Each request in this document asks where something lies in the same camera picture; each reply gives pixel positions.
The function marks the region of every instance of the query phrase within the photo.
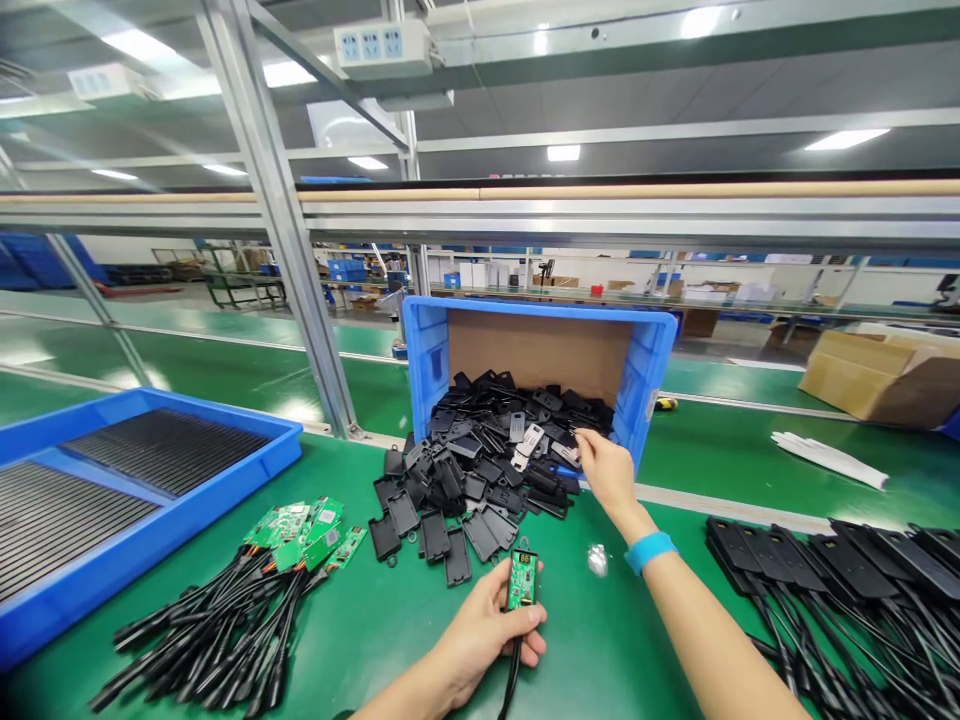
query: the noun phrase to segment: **white plastic piece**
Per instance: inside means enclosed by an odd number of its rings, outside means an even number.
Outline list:
[[[530,462],[530,458],[526,455],[521,455],[520,452],[515,452],[513,454],[513,460],[510,461],[510,464],[513,465],[513,469],[517,472],[523,472],[527,469],[527,463]]]
[[[890,477],[886,473],[860,462],[852,455],[840,452],[836,448],[824,445],[813,438],[802,438],[793,433],[775,432],[770,436],[770,439],[789,453],[877,490],[882,491],[884,483]]]
[[[514,450],[524,457],[530,457],[533,449],[540,444],[540,438],[543,437],[543,428],[536,423],[531,423],[527,432],[523,435],[523,442],[517,445]]]
[[[566,445],[561,445],[558,442],[554,442],[550,449],[553,450],[557,455],[562,457],[568,463],[573,465],[573,467],[580,468],[580,448],[568,448]]]

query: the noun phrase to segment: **electronic component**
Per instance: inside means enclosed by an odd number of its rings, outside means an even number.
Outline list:
[[[507,610],[537,602],[538,556],[529,550],[514,548],[510,554],[510,583],[507,585]]]

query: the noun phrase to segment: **electrical outlet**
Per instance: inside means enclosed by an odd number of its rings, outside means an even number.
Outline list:
[[[363,59],[380,59],[380,33],[376,30],[367,30],[360,36],[363,41]]]
[[[343,48],[343,56],[347,60],[360,60],[360,43],[357,42],[356,35],[353,33],[341,35],[340,46]]]
[[[383,56],[385,58],[403,57],[403,33],[400,28],[387,28],[383,31]]]

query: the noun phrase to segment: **fingers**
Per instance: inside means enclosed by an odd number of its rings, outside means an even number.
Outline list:
[[[590,443],[592,447],[602,445],[603,441],[606,439],[596,430],[592,430],[590,428],[576,428],[573,432],[577,435],[577,437],[582,437],[584,440]]]
[[[546,620],[546,615],[547,611],[542,605],[531,605],[504,613],[498,618],[500,642],[505,644],[510,638],[526,635]]]
[[[577,435],[574,437],[577,440],[577,447],[580,448],[580,465],[583,467],[583,473],[587,476],[587,480],[590,480],[593,475],[593,468],[596,466],[597,458],[593,452],[593,446],[590,442],[582,435],[581,432],[594,432],[593,430],[585,430],[584,428],[577,428]]]
[[[473,590],[474,592],[482,593],[490,599],[493,599],[509,579],[510,561],[504,560],[494,565],[493,570],[480,578]]]
[[[501,655],[510,657],[513,655],[513,645],[517,640],[510,640],[500,651]],[[523,638],[523,646],[520,648],[520,662],[527,667],[536,667],[540,661],[540,656],[546,654],[547,643],[536,630]]]

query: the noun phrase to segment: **blue wristband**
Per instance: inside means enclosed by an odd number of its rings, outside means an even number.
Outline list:
[[[657,555],[663,555],[665,552],[678,552],[678,550],[669,535],[665,532],[656,532],[637,540],[637,542],[623,554],[623,558],[633,569],[633,574],[639,577],[648,562],[653,560]]]

